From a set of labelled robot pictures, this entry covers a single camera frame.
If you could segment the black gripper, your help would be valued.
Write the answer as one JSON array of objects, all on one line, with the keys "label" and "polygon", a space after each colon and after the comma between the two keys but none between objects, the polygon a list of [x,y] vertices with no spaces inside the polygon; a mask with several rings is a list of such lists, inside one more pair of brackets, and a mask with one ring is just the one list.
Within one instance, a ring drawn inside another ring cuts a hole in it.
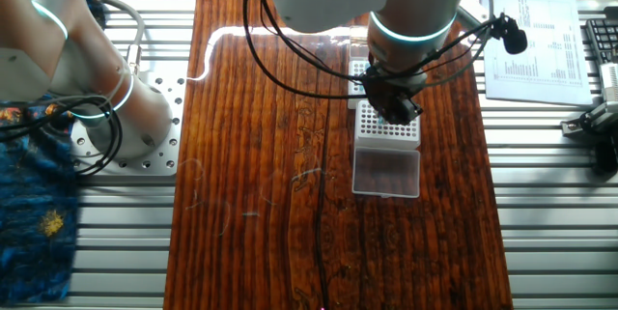
[{"label": "black gripper", "polygon": [[410,124],[423,113],[423,108],[412,98],[425,87],[424,72],[386,79],[380,71],[366,70],[361,74],[361,82],[367,100],[388,124]]}]

